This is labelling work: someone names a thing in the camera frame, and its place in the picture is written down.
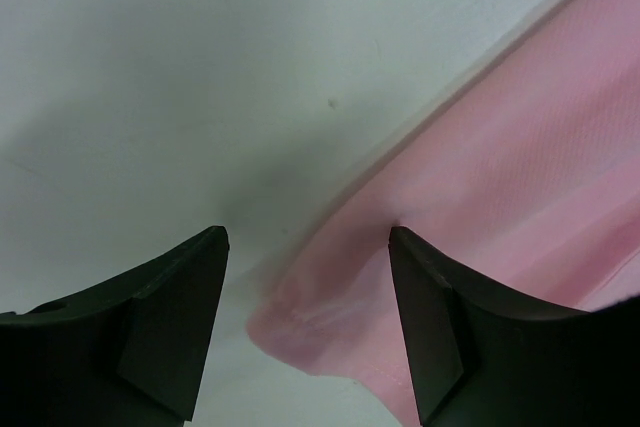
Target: pink cloth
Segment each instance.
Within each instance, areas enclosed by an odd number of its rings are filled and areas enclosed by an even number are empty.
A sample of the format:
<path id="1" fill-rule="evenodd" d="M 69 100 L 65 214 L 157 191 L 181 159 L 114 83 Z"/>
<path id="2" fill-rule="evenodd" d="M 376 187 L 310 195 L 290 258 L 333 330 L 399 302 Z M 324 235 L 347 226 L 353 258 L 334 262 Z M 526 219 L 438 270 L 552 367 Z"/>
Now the pink cloth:
<path id="1" fill-rule="evenodd" d="M 418 417 L 387 236 L 560 304 L 640 292 L 640 0 L 573 0 L 315 235 L 251 319 L 265 352 Z"/>

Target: white surface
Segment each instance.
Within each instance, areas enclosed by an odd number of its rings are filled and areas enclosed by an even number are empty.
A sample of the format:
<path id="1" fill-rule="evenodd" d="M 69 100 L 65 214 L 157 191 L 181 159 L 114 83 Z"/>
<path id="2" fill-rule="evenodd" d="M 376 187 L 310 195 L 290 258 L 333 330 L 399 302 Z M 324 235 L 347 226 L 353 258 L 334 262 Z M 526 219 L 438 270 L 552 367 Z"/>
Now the white surface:
<path id="1" fill-rule="evenodd" d="M 195 425 L 396 425 L 248 342 L 257 280 L 545 2 L 0 0 L 0 311 L 224 224 Z"/>

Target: cloth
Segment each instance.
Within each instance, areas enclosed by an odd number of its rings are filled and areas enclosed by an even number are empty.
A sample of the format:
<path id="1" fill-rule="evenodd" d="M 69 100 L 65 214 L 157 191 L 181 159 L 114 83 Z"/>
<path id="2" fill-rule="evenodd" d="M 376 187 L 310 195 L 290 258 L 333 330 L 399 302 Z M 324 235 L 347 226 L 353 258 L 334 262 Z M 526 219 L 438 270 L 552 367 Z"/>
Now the cloth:
<path id="1" fill-rule="evenodd" d="M 340 208 L 248 324 L 268 354 L 418 417 L 387 237 L 405 225 L 582 309 L 640 292 L 640 0 L 573 0 Z"/>

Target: pink fabric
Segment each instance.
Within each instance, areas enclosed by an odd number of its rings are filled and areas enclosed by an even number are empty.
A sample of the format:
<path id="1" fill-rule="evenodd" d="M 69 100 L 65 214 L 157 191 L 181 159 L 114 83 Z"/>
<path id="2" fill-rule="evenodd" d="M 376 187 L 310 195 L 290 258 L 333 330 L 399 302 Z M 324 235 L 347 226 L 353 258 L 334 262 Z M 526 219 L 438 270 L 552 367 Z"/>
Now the pink fabric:
<path id="1" fill-rule="evenodd" d="M 640 0 L 572 1 L 349 200 L 249 322 L 265 352 L 361 381 L 413 427 L 394 224 L 560 304 L 640 292 Z"/>

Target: towel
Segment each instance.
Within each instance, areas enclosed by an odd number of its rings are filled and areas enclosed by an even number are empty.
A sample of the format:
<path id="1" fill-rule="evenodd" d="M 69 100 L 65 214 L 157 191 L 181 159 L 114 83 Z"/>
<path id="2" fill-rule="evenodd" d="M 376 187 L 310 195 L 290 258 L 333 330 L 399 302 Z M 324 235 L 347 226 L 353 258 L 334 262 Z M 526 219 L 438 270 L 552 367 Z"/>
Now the towel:
<path id="1" fill-rule="evenodd" d="M 638 294 L 640 0 L 569 2 L 349 199 L 250 319 L 268 354 L 358 380 L 415 427 L 393 225 L 551 302 Z"/>

